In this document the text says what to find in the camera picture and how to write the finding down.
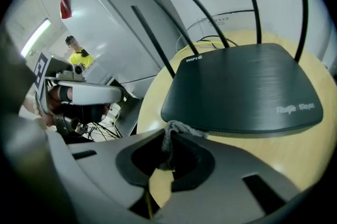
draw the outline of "round wooden table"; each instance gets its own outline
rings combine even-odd
[[[238,45],[256,42],[256,33],[253,30],[229,32],[226,33],[226,37]],[[296,42],[280,38],[272,33],[263,33],[262,42],[279,44],[292,56],[298,46]],[[197,46],[199,53],[213,49],[212,46]],[[176,71],[180,61],[192,54],[189,48],[177,53],[170,61],[173,69]],[[321,123],[294,135],[278,137],[271,135],[269,138],[234,138],[233,134],[210,132],[209,139],[240,147],[252,153],[287,176],[300,190],[304,190],[321,178],[336,146],[337,87],[324,65],[311,53],[303,51],[300,66],[311,81],[322,103],[324,116]],[[161,109],[171,83],[172,77],[167,69],[163,68],[145,95],[138,118],[137,133],[165,127],[166,122],[161,118]],[[165,173],[158,171],[158,174],[154,180],[156,183],[152,184],[152,189],[158,189],[157,184],[162,184],[165,181]],[[172,180],[172,177],[168,180],[168,186]],[[159,205],[162,205],[167,199],[167,197],[159,197],[164,196],[162,193],[159,196],[153,196]]]

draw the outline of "person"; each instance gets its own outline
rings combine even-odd
[[[88,68],[89,65],[94,61],[94,58],[78,44],[78,41],[74,36],[68,36],[65,40],[65,43],[73,51],[69,59],[71,64],[82,63],[85,68]]]

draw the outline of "cap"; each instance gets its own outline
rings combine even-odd
[[[67,38],[65,38],[65,43],[68,45],[70,43],[71,40],[75,39],[74,36],[70,35]]]

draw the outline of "fluorescent light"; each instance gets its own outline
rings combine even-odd
[[[51,22],[48,18],[46,18],[42,24],[37,28],[37,30],[32,34],[29,38],[28,42],[25,44],[24,48],[21,51],[21,55],[26,57],[29,50],[31,50],[32,46],[36,42],[36,40],[41,36],[41,34],[50,26]]]

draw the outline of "black router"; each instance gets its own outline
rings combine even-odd
[[[162,107],[164,121],[178,120],[201,130],[227,133],[274,133],[315,125],[323,108],[308,77],[298,64],[308,25],[308,0],[295,58],[278,44],[261,44],[259,10],[252,0],[257,43],[230,47],[218,25],[199,0],[193,0],[214,26],[225,49],[198,54],[192,41],[168,10],[194,56],[183,59],[175,74],[137,6],[132,6],[173,82]]]

